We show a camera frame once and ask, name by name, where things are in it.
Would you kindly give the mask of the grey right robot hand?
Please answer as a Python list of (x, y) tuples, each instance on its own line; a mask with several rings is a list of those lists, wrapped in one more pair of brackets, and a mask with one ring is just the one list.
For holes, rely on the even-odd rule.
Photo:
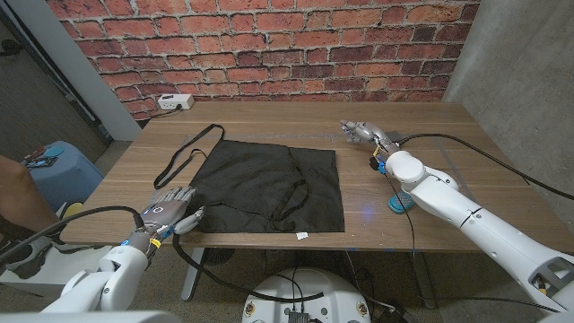
[(347, 141), (353, 144), (372, 144), (384, 156), (390, 156), (400, 151), (388, 135), (377, 125), (370, 122), (353, 122), (341, 120), (342, 130), (348, 135)]

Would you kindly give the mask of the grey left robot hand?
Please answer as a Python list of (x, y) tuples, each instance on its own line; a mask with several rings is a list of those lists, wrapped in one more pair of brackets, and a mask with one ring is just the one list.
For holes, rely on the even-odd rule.
[(165, 191), (141, 212), (143, 227), (134, 229), (121, 243), (142, 251), (148, 258), (173, 234), (193, 230), (204, 218), (205, 206), (193, 202), (195, 188), (176, 187)]

